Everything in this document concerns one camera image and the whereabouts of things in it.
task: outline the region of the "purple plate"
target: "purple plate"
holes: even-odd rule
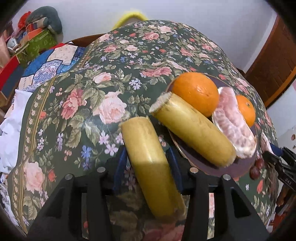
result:
[[[223,81],[213,76],[210,76],[210,75],[207,75],[207,76],[216,84],[217,88],[228,86],[226,83],[224,83]],[[167,91],[171,91],[172,87],[173,87],[173,82],[171,82],[171,84],[168,86]],[[253,125],[250,129],[253,132],[254,136],[256,136],[257,133],[256,133],[255,126]],[[251,158],[245,158],[245,159],[236,158],[234,163],[228,167],[225,167],[225,168],[216,167],[215,165],[208,162],[205,158],[203,158],[194,149],[192,149],[187,144],[185,144],[185,142],[183,142],[174,133],[172,133],[171,131],[169,132],[176,147],[179,149],[180,153],[189,160],[191,165],[197,167],[198,169],[202,170],[206,174],[209,174],[212,176],[220,177],[223,174],[229,174],[232,178],[241,177],[249,172],[250,168],[254,165],[254,162],[256,160],[256,151],[255,151],[254,155]]]

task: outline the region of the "brown wooden door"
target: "brown wooden door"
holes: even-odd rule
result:
[[[277,17],[274,27],[245,79],[255,87],[264,105],[273,103],[292,83],[296,75],[296,44]]]

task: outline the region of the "sugarcane piece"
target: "sugarcane piece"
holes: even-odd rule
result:
[[[227,167],[236,151],[227,137],[203,114],[174,93],[157,98],[149,112],[187,145],[217,167]]]
[[[155,129],[147,117],[121,124],[130,163],[152,214],[163,221],[184,215],[185,205]]]

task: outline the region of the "large orange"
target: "large orange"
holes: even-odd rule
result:
[[[250,100],[248,100],[248,98],[245,96],[237,95],[236,98],[239,111],[243,115],[247,125],[251,127],[252,125],[254,125],[256,119],[256,112],[254,106],[252,105]]]
[[[201,73],[187,72],[179,75],[173,83],[172,92],[206,117],[210,117],[219,104],[217,86]]]

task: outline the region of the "green tablecloth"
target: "green tablecloth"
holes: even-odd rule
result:
[[[185,71],[215,76],[245,95],[256,109],[257,133],[277,144],[266,109],[226,54],[210,39],[185,24],[152,20],[129,24],[90,44],[71,71],[37,89],[22,122],[16,168],[9,176],[12,209],[27,232],[57,183],[67,174],[84,175],[115,155],[123,144],[118,124],[148,109],[167,85]],[[164,150],[172,144],[166,128],[154,120]],[[275,205],[278,182],[272,169],[256,181],[237,180],[262,221]],[[121,240],[179,240],[184,220],[157,222],[150,213],[130,167],[121,194],[108,199],[111,222]],[[213,235],[213,203],[209,237]]]

